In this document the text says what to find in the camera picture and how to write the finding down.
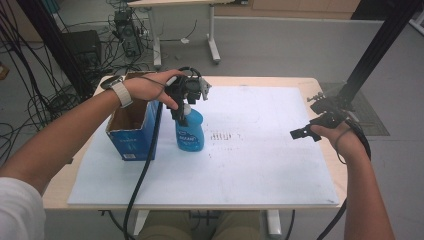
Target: wooden table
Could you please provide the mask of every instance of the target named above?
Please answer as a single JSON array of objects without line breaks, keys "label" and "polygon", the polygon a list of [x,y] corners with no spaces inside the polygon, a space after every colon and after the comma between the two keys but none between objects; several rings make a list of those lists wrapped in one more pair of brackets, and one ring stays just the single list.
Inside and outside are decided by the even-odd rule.
[{"label": "wooden table", "polygon": [[[318,82],[312,78],[280,78],[280,77],[204,77],[213,86],[275,86],[275,87],[295,87],[300,90],[304,104],[307,106],[307,112],[310,118],[316,115],[308,107],[310,103],[306,101],[307,97],[316,95],[321,89]],[[65,166],[50,182],[43,195],[44,207],[46,209],[123,209],[122,206],[75,206],[67,203],[68,197],[72,191],[76,180],[81,159],[90,144],[90,140],[75,155],[73,163]],[[346,198],[347,172],[344,165],[340,164],[335,151],[327,140],[319,142],[327,167],[335,185],[340,203]]]},{"label": "wooden table", "polygon": [[160,69],[162,67],[160,40],[156,34],[153,7],[208,4],[210,7],[209,7],[209,34],[207,34],[207,39],[209,43],[209,48],[212,53],[212,59],[215,63],[218,64],[221,61],[221,57],[219,56],[218,48],[216,47],[216,43],[215,43],[214,4],[229,3],[233,1],[234,0],[141,0],[141,1],[129,2],[128,6],[131,8],[144,8],[147,11],[149,22],[150,22],[150,32],[153,38],[153,65],[155,66],[156,69]]}]

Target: watch strap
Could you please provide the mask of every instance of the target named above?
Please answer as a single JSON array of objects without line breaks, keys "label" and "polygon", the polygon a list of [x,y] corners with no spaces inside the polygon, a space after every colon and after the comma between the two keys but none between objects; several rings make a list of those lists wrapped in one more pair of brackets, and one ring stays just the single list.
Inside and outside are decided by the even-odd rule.
[{"label": "watch strap", "polygon": [[125,108],[133,102],[130,93],[122,82],[113,84],[111,88],[115,91],[116,95],[118,95],[121,101],[121,108]]}]

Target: blue spray bottle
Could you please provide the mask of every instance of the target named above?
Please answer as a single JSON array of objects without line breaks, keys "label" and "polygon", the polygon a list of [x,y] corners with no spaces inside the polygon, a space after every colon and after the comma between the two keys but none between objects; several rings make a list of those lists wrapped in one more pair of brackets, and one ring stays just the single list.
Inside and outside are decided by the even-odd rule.
[{"label": "blue spray bottle", "polygon": [[187,152],[198,152],[203,149],[205,144],[201,125],[203,116],[198,111],[192,109],[189,104],[184,104],[184,116],[187,126],[182,126],[178,121],[175,121],[178,147]]}]

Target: gray floor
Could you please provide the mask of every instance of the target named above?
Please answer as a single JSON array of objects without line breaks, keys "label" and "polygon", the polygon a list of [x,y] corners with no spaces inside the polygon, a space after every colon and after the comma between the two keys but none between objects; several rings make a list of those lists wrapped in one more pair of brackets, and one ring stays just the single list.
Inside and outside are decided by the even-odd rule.
[{"label": "gray floor", "polygon": [[[207,23],[199,21],[189,44],[162,42],[162,70],[192,66],[205,76],[313,77],[319,82],[343,82],[381,26],[381,22],[220,17],[215,23],[220,64],[210,58],[203,39]],[[8,55],[0,56],[12,66]],[[424,193],[420,190],[424,182],[424,137],[420,130],[424,116],[423,56],[424,36],[408,25],[361,89],[390,133],[369,140],[373,165],[398,239],[424,239]],[[57,78],[62,79],[59,68],[54,68]],[[41,88],[48,93],[45,79],[39,79]],[[0,96],[0,122],[21,125],[28,118],[28,94],[13,68],[7,79],[0,81]],[[24,130],[15,149],[34,132]],[[331,209],[298,209],[291,239],[316,238],[335,213]],[[283,237],[290,214],[290,210],[280,212]],[[122,221],[123,213],[116,215]],[[211,222],[207,227],[206,221],[201,220],[196,239],[208,236],[214,221]],[[343,228],[344,218],[326,239],[342,239]],[[97,211],[47,211],[46,239],[120,238],[122,234],[112,221]]]}]

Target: shirt sleeve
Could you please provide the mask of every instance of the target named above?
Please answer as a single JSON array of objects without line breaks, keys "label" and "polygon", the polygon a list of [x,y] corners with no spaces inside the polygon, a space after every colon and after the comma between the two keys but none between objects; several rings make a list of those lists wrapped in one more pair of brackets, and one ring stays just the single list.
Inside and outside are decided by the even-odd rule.
[{"label": "shirt sleeve", "polygon": [[0,178],[0,240],[43,240],[45,221],[43,200],[34,187]]}]

